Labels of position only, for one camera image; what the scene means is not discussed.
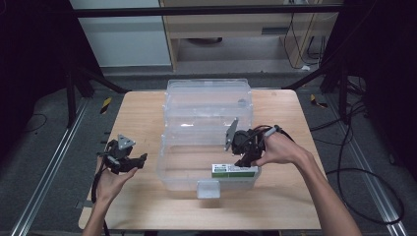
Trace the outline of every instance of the wooden cabinet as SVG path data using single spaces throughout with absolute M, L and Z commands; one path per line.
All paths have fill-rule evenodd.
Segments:
M 286 0 L 159 0 L 161 7 L 282 5 Z M 336 3 L 310 0 L 304 4 Z M 249 37 L 286 35 L 285 48 L 294 67 L 302 64 L 300 54 L 312 35 L 329 35 L 335 13 L 236 14 L 165 16 L 164 24 L 173 68 L 181 38 Z

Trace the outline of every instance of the small plastic container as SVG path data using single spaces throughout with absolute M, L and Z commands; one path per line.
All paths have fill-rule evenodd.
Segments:
M 238 118 L 237 130 L 252 128 L 253 104 L 246 79 L 173 80 L 163 106 L 165 131 L 156 172 L 171 191 L 197 191 L 218 198 L 221 190 L 251 189 L 255 177 L 211 178 L 211 165 L 235 163 L 225 151 L 225 134 Z

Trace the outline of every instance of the gray carpet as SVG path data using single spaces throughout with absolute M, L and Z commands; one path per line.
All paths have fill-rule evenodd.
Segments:
M 278 88 L 287 85 L 297 78 L 286 80 L 271 80 L 274 75 L 265 75 L 265 78 L 250 78 L 253 88 Z M 164 89 L 166 80 L 154 78 L 143 79 L 138 82 L 135 78 L 117 79 L 116 83 L 128 89 Z M 81 201 L 89 192 L 92 175 L 95 167 L 95 153 L 103 150 L 107 140 L 106 132 L 110 132 L 118 108 L 123 99 L 107 88 L 94 84 L 96 93 L 89 100 L 86 115 L 81 127 L 77 131 L 68 152 L 61 163 L 52 185 L 34 219 L 31 231 L 69 232 L 80 233 L 78 219 L 81 210 L 75 208 L 77 201 Z M 305 87 L 297 93 L 310 127 L 316 127 L 327 121 L 335 119 L 330 108 L 322 108 L 310 102 L 310 94 L 317 92 L 316 87 Z M 112 97 L 106 114 L 99 114 L 103 100 Z M 22 134 L 21 140 L 10 153 L 12 161 L 2 166 L 0 180 L 0 231 L 10 231 L 22 214 L 30 200 L 37 182 L 40 180 L 51 156 L 62 138 L 67 122 L 66 93 L 59 90 L 41 99 L 28 124 L 28 130 L 35 131 Z M 417 235 L 417 183 L 412 179 L 404 167 L 389 164 L 387 151 L 381 139 L 375 132 L 371 121 L 358 114 L 353 119 L 354 137 L 362 148 L 367 160 L 371 163 L 375 173 L 383 176 L 397 191 L 404 201 L 406 214 L 403 224 L 409 235 Z M 321 141 L 341 143 L 343 134 L 337 124 L 326 129 L 313 132 L 317 139 L 316 145 L 326 171 L 336 168 L 339 147 L 325 144 Z M 343 167 L 355 166 L 349 150 L 346 148 L 343 155 Z M 343 192 L 347 200 L 355 207 L 373 218 L 381 219 L 372 197 L 364 184 L 363 178 L 356 173 L 341 174 Z M 335 175 L 328 176 L 331 185 L 337 190 Z M 353 213 L 361 230 L 366 235 L 390 235 L 383 225 L 372 223 Z M 297 235 L 299 231 L 283 232 L 283 235 Z
M 256 41 L 225 38 L 217 45 L 197 46 L 193 45 L 193 42 L 184 40 L 181 47 L 176 72 L 149 71 L 140 76 L 135 76 L 136 72 L 134 72 L 123 77 L 117 73 L 109 73 L 108 79 L 125 89 L 133 90 L 166 89 L 170 79 L 202 78 L 246 78 L 252 88 L 276 89 L 291 85 L 309 73 L 294 70 L 288 65 L 282 45 L 277 38 L 261 38 Z M 320 82 L 320 78 L 315 79 L 297 91 L 311 128 L 336 118 L 331 108 L 322 108 L 310 102 L 310 94 L 320 93 L 318 90 Z M 98 83 L 91 83 L 95 94 L 93 98 L 80 98 L 78 95 L 79 103 L 82 99 L 88 101 L 86 114 L 33 220 L 30 235 L 78 235 L 81 232 L 78 227 L 81 210 L 75 208 L 75 205 L 89 192 L 95 168 L 95 153 L 104 149 L 103 142 L 108 139 L 106 133 L 111 131 L 123 99 L 123 94 L 117 94 Z M 101 115 L 99 110 L 103 100 L 108 96 L 112 97 L 112 101 L 107 112 Z M 329 94 L 325 98 L 332 97 L 335 97 L 335 94 Z M 349 95 L 351 103 L 357 99 L 357 96 Z M 355 141 L 373 171 L 383 176 L 404 202 L 406 211 L 402 223 L 408 235 L 417 235 L 415 223 L 417 205 L 414 204 L 417 200 L 417 182 L 403 166 L 389 163 L 387 149 L 375 131 L 372 121 L 366 118 L 364 113 L 356 115 L 352 122 Z M 10 163 L 0 167 L 0 235 L 10 235 L 10 230 L 22 215 L 58 147 L 66 125 L 67 107 L 64 90 L 52 93 L 37 102 L 33 117 L 27 126 L 29 132 L 23 132 L 21 139 L 14 144 L 13 150 L 9 153 Z M 340 146 L 324 142 L 340 144 L 343 140 L 340 126 L 335 124 L 313 132 L 312 135 L 325 171 L 335 169 Z M 346 147 L 342 156 L 342 167 L 352 166 L 356 166 L 356 163 L 351 150 Z M 335 175 L 329 175 L 328 179 L 337 190 Z M 346 199 L 355 208 L 381 220 L 378 208 L 361 174 L 342 173 L 341 186 Z M 394 198 L 391 198 L 391 201 L 395 205 Z M 372 223 L 355 213 L 352 214 L 365 235 L 390 235 L 386 226 Z M 175 233 L 184 232 L 163 232 L 163 235 L 175 235 Z M 317 230 L 304 232 L 288 230 L 281 232 L 281 235 L 302 233 L 321 235 Z

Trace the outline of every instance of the floor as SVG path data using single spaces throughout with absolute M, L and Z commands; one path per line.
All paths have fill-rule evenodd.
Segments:
M 316 62 L 320 44 L 315 42 L 310 55 L 305 60 Z M 285 51 L 277 37 L 261 38 L 224 38 L 220 43 L 207 40 L 187 40 L 181 42 L 176 71 L 146 71 L 135 75 L 107 75 L 113 83 L 129 89 L 165 89 L 170 79 L 198 78 L 247 78 L 252 88 L 281 88 L 288 86 L 310 71 L 293 69 L 285 56 Z M 322 78 L 317 78 L 297 89 L 303 111 L 309 127 L 313 129 L 327 121 L 337 118 L 335 111 L 337 92 L 321 94 L 318 86 Z M 366 89 L 363 80 L 351 78 L 352 82 Z M 37 184 L 43 180 L 45 170 L 54 160 L 55 150 L 59 147 L 66 132 L 66 94 L 59 90 L 42 98 L 35 107 L 35 114 L 29 121 L 27 131 L 15 144 L 10 153 L 13 161 L 1 167 L 0 179 L 0 235 L 10 235 L 18 220 L 28 207 L 34 216 L 28 218 L 29 235 L 79 235 L 78 218 L 80 210 L 76 208 L 89 192 L 92 173 L 95 167 L 94 153 L 103 149 L 107 133 L 111 130 L 123 94 L 117 94 L 97 83 L 92 83 L 95 95 L 92 99 L 78 97 L 78 105 L 86 104 L 85 114 L 80 128 L 71 138 L 71 144 L 63 151 L 62 159 L 53 162 L 56 172 L 50 172 L 51 180 L 43 195 L 34 195 Z M 311 94 L 324 105 L 311 102 Z M 105 115 L 99 114 L 103 100 L 112 97 L 112 103 Z M 349 94 L 348 101 L 354 104 L 361 99 L 355 93 Z M 417 235 L 417 184 L 403 166 L 389 163 L 387 149 L 376 132 L 372 119 L 366 109 L 352 119 L 353 138 L 344 149 L 343 167 L 364 166 L 383 176 L 392 186 L 405 205 L 405 216 L 400 224 L 380 225 L 352 212 L 364 235 Z M 346 126 L 335 123 L 328 128 L 312 131 L 325 171 L 336 168 Z M 396 198 L 389 189 L 382 186 L 381 191 L 373 194 L 375 179 L 367 175 L 341 174 L 343 193 L 349 203 L 361 209 L 366 215 L 379 220 L 395 218 L 400 213 Z M 334 175 L 328 176 L 330 184 L 338 190 Z M 36 197 L 39 203 L 29 206 L 30 199 Z M 140 235 L 141 232 L 128 232 L 124 235 Z M 192 232 L 159 232 L 159 235 L 181 235 Z M 321 235 L 320 231 L 284 231 L 281 235 Z

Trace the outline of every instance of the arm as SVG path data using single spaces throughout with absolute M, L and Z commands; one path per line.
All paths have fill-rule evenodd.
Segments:
M 279 133 L 265 137 L 265 142 L 265 154 L 253 164 L 293 163 L 306 182 L 325 235 L 362 235 L 311 153 Z
M 97 171 L 101 164 L 101 157 L 97 159 Z M 101 235 L 104 223 L 104 217 L 110 208 L 111 203 L 120 193 L 123 185 L 132 178 L 138 168 L 133 168 L 128 173 L 116 175 L 106 169 L 102 172 L 101 178 L 97 185 L 97 201 L 92 206 L 89 221 L 83 230 L 83 236 Z

